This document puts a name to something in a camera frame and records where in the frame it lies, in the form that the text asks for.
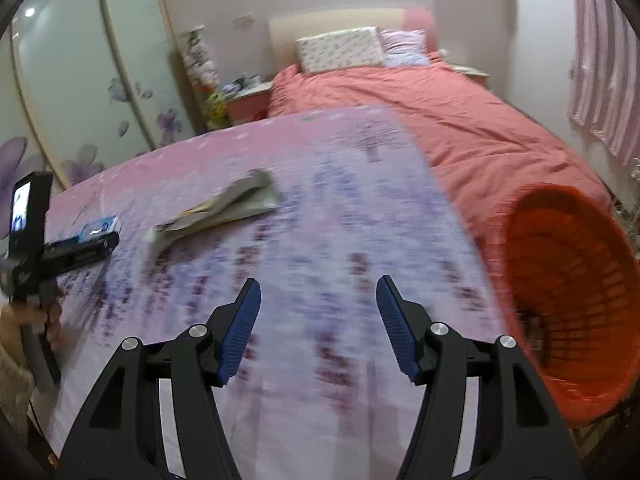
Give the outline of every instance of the plastic laundry basket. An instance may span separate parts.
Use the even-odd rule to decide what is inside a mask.
[[[578,190],[539,184],[500,206],[485,248],[508,330],[566,423],[607,413],[640,362],[640,272],[623,232]]]

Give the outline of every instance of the silver bolt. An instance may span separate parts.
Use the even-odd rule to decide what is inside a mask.
[[[189,335],[191,337],[202,337],[207,333],[207,327],[204,325],[193,325],[189,329]]]
[[[138,340],[135,337],[127,337],[122,342],[123,350],[133,350],[136,346],[138,346]]]
[[[517,345],[516,340],[510,335],[501,335],[500,344],[505,348],[514,348]]]
[[[449,327],[444,323],[434,323],[431,325],[431,331],[435,335],[446,335],[449,333]]]

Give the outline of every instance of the patterned pillow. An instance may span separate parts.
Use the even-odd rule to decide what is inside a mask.
[[[386,67],[431,64],[425,55],[427,37],[423,30],[379,30],[378,34]]]
[[[302,72],[319,73],[354,66],[382,66],[375,27],[348,28],[296,40]]]

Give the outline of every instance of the headboard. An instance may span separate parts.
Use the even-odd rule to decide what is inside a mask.
[[[318,10],[275,16],[269,20],[276,69],[282,70],[296,62],[297,38],[353,27],[422,28],[427,32],[428,51],[438,49],[435,20],[432,13],[423,7]]]

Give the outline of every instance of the gray cloth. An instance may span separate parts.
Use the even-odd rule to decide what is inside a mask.
[[[23,442],[27,441],[27,407],[33,376],[20,368],[0,344],[0,409]]]

